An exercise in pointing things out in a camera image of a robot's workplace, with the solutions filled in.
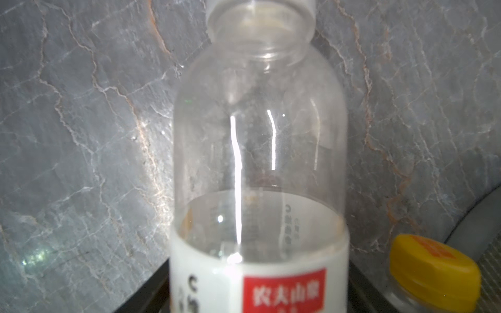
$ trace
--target clear plastic bottle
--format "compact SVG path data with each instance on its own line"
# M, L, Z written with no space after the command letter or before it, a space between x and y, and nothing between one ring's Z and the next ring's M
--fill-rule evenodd
M441 242L398 235L390 249L388 301L402 313L471 313L480 296L478 265Z
M346 311L347 113L314 0L209 0L174 110L173 312Z

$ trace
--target bottle neck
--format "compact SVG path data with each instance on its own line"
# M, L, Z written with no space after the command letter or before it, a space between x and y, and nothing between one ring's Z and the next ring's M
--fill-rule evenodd
M207 19L209 38L222 49L271 62L302 59L315 32L315 17L297 0L229 0Z

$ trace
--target gray marble wall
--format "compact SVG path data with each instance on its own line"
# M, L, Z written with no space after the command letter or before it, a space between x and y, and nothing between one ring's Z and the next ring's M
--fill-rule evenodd
M349 107L352 259L444 240L501 183L501 2L320 0ZM168 257L198 0L0 1L0 311L111 312Z

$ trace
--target yellow bottle cap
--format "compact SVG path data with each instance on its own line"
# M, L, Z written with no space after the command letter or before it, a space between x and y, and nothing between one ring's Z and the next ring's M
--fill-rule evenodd
M425 237L398 235L390 250L390 272L414 297L445 311L473 312L480 296L476 263Z

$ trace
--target red logo patch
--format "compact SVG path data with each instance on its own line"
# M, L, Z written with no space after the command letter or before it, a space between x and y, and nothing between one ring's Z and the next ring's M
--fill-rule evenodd
M414 240L416 240L423 248L425 248L428 251L428 253L430 253L433 256L440 258L450 258L450 259L456 258L454 254L445 250L445 248L436 241L433 241L428 238L418 237L415 235L413 235L412 238L414 238Z
M324 308L325 269L288 277L244 277L244 313L313 313Z

